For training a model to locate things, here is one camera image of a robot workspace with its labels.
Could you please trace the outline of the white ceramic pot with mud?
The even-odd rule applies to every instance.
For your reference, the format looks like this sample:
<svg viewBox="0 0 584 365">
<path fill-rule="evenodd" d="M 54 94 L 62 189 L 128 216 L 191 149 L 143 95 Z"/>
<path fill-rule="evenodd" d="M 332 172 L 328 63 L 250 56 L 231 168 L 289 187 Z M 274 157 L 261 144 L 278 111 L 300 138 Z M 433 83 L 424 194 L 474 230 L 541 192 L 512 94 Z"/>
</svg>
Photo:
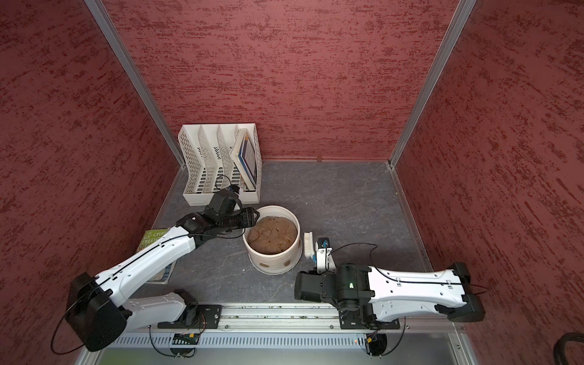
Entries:
<svg viewBox="0 0 584 365">
<path fill-rule="evenodd" d="M 300 261 L 303 253 L 301 226 L 287 208 L 268 205 L 258 210 L 259 219 L 247 228 L 243 242 L 253 266 L 266 275 L 282 275 Z"/>
</svg>

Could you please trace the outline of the white blue scrub brush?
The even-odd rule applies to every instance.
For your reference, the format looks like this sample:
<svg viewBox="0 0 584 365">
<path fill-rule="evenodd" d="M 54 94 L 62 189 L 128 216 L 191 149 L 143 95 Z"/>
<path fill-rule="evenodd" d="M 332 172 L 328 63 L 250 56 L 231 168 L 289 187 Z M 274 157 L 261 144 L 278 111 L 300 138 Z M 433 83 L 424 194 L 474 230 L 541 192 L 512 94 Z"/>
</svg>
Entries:
<svg viewBox="0 0 584 365">
<path fill-rule="evenodd" d="M 313 239 L 313 232 L 304 233 L 304 256 L 311 259 L 316 264 L 316 244 Z"/>
</svg>

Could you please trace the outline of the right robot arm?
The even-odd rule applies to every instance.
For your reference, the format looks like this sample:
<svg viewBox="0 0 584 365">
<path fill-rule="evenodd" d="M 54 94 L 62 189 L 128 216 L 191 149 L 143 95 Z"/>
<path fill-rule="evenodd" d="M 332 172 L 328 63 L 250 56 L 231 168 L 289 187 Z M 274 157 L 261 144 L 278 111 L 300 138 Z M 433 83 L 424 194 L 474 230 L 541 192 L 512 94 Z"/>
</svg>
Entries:
<svg viewBox="0 0 584 365">
<path fill-rule="evenodd" d="M 398 329 L 400 319 L 421 315 L 442 315 L 451 322 L 480 322 L 486 316 L 461 262 L 440 272 L 392 272 L 353 264 L 335 272 L 299 272 L 294 297 L 332 305 L 342 329 Z"/>
</svg>

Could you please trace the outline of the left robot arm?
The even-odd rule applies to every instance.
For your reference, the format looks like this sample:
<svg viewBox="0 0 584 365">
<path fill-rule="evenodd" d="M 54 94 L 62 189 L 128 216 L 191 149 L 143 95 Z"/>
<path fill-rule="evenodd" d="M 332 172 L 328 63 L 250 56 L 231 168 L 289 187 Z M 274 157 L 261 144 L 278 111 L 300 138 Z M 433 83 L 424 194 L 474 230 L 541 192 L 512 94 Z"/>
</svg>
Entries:
<svg viewBox="0 0 584 365">
<path fill-rule="evenodd" d="M 209 240 L 245 231 L 260 213 L 243 207 L 238 188 L 216 192 L 201 212 L 185 215 L 159 240 L 117 266 L 98 275 L 79 275 L 70 284 L 63 321 L 88 351 L 100 351 L 125 331 L 158 323 L 192 329 L 208 321 L 198 301 L 185 290 L 159 297 L 135 299 L 133 294 L 162 269 L 189 255 Z"/>
</svg>

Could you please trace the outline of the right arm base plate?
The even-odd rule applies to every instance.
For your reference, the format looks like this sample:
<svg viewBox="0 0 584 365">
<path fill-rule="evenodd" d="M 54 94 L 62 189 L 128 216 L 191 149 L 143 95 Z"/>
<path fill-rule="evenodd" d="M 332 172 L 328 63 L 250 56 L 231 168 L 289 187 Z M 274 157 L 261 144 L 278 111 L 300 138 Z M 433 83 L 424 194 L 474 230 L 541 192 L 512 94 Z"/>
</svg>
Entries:
<svg viewBox="0 0 584 365">
<path fill-rule="evenodd" d="M 392 322 L 380 322 L 374 313 L 372 304 L 366 304 L 357 311 L 339 311 L 339 322 L 341 329 L 367 329 L 371 331 L 381 329 L 400 329 L 398 319 Z"/>
</svg>

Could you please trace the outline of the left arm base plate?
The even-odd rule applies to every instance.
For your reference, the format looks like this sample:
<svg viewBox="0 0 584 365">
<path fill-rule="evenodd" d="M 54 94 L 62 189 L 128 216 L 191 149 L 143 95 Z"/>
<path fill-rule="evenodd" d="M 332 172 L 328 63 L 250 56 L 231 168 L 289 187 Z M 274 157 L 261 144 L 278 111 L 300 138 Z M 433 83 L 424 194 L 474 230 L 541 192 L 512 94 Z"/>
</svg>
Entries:
<svg viewBox="0 0 584 365">
<path fill-rule="evenodd" d="M 222 305 L 188 304 L 179 319 L 173 322 L 160 322 L 158 329 L 217 329 L 221 318 Z"/>
</svg>

